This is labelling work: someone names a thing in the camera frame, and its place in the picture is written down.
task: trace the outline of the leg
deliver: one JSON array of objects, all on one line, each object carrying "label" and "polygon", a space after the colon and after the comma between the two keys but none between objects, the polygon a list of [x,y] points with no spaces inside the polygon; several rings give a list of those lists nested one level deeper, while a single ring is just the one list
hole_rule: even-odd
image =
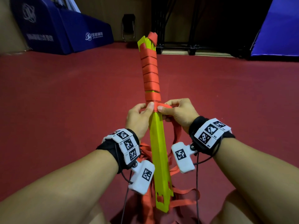
[{"label": "leg", "polygon": [[211,224],[260,224],[262,223],[237,190],[225,199],[222,210]]},{"label": "leg", "polygon": [[99,203],[96,203],[82,224],[111,224],[105,219],[103,210]]}]

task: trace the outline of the red floor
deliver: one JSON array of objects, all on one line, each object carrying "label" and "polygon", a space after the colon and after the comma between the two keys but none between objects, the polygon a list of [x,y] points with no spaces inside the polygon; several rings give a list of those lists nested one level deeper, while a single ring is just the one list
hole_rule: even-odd
[{"label": "red floor", "polygon": [[[237,139],[299,166],[298,63],[176,55],[160,55],[158,63],[163,101],[189,97],[199,114],[222,120]],[[2,56],[0,94],[2,200],[124,127],[127,111],[144,101],[139,53],[111,45],[68,56]],[[169,124],[165,135],[170,149]],[[181,139],[190,142],[186,134]],[[173,183],[195,187],[195,172],[177,174]],[[121,211],[126,187],[118,175],[102,196],[108,219]],[[208,223],[233,186],[210,160],[200,165],[199,189],[200,217]],[[130,196],[127,220],[137,205]],[[195,206],[182,211],[196,216]]]}]

